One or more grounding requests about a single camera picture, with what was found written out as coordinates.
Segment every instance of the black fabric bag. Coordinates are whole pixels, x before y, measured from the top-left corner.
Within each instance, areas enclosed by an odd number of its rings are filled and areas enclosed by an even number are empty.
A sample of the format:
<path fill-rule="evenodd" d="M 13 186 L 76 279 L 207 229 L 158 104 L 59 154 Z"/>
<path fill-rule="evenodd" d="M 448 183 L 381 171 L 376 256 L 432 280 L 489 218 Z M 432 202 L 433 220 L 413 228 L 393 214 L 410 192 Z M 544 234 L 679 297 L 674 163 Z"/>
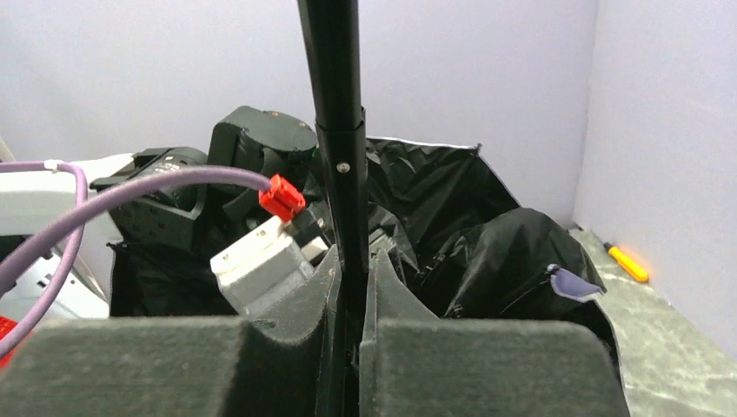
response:
<path fill-rule="evenodd" d="M 561 297 L 548 283 L 547 267 L 556 264 L 603 288 L 583 248 L 546 215 L 521 208 L 479 148 L 369 138 L 366 152 L 369 233 L 381 229 L 393 239 L 400 277 L 431 311 L 446 319 L 575 322 L 599 337 L 619 371 L 614 330 L 598 304 Z M 313 210 L 327 214 L 320 165 L 289 179 L 304 184 Z M 234 314 L 209 259 L 239 237 L 229 230 L 268 218 L 254 208 L 237 224 L 216 222 L 195 253 L 113 246 L 111 314 Z"/>

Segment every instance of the screwdriver handle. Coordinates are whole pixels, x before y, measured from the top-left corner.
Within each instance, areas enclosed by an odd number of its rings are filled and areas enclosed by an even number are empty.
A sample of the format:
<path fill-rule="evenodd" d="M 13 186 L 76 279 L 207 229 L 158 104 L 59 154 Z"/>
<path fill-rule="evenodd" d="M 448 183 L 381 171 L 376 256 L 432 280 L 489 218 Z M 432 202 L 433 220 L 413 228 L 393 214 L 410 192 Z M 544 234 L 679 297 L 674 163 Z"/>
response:
<path fill-rule="evenodd" d="M 643 269 L 637 262 L 633 261 L 632 258 L 622 253 L 616 246 L 612 246 L 609 243 L 604 244 L 604 248 L 607 250 L 610 256 L 612 256 L 621 267 L 624 268 L 632 277 L 638 282 L 647 282 L 649 276 L 647 271 Z"/>

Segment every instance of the black pole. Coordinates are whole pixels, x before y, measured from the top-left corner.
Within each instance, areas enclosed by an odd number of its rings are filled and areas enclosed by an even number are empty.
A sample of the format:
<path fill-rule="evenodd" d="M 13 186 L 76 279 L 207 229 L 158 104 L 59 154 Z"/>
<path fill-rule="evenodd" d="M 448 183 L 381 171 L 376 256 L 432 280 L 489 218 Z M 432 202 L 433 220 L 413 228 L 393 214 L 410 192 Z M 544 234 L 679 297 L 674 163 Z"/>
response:
<path fill-rule="evenodd" d="M 362 321 L 369 272 L 366 129 L 357 0 L 298 0 L 317 140 L 343 267 L 346 302 Z"/>

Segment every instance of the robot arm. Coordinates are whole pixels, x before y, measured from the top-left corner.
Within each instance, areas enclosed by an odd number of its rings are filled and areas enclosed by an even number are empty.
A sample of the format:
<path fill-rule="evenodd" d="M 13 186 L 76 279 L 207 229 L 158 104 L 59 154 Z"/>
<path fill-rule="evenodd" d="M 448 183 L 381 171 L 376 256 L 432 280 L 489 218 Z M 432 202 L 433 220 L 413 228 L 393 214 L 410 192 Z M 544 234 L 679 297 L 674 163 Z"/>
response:
<path fill-rule="evenodd" d="M 115 174 L 131 162 L 132 154 L 121 154 L 74 163 L 82 168 L 88 182 L 92 182 Z M 65 173 L 49 170 L 0 174 L 0 199 L 4 202 L 0 210 L 0 236 L 21 238 L 42 230 L 74 207 L 74 193 L 74 178 Z M 105 242 L 119 242 L 122 239 L 108 214 L 89 223 L 85 233 L 88 237 L 94 236 Z M 49 285 L 59 261 L 60 255 L 51 252 L 34 263 L 17 280 L 16 286 L 0 299 L 0 316 L 13 321 L 23 318 Z M 97 279 L 108 281 L 110 278 L 98 276 Z M 84 276 L 72 272 L 44 319 L 107 317 L 107 303 L 96 294 L 98 291 L 88 288 L 109 288 L 110 283 L 106 281 L 87 282 Z"/>
<path fill-rule="evenodd" d="M 73 162 L 82 168 L 89 183 L 114 175 L 133 162 L 133 154 Z M 52 171 L 0 174 L 0 236 L 33 235 L 64 212 L 74 208 L 74 178 Z M 103 236 L 111 242 L 122 239 L 109 215 L 90 222 L 86 233 Z"/>

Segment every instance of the red connector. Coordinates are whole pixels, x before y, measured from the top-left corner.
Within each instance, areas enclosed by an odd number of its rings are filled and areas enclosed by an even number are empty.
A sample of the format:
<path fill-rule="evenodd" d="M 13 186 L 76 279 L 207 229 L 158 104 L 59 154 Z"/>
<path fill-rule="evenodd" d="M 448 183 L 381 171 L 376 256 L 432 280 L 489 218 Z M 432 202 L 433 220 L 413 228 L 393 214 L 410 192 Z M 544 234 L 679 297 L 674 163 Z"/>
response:
<path fill-rule="evenodd" d="M 2 317 L 0 315 L 0 339 L 10 333 L 10 331 L 16 326 L 16 324 L 17 323 L 15 323 L 13 320 L 6 319 L 5 317 Z M 0 369 L 8 365 L 8 362 L 10 362 L 10 357 L 13 355 L 14 351 L 15 349 L 9 351 L 8 354 L 0 358 Z"/>
<path fill-rule="evenodd" d="M 306 205 L 304 195 L 280 175 L 271 177 L 271 189 L 258 192 L 258 203 L 282 222 L 289 222 Z"/>

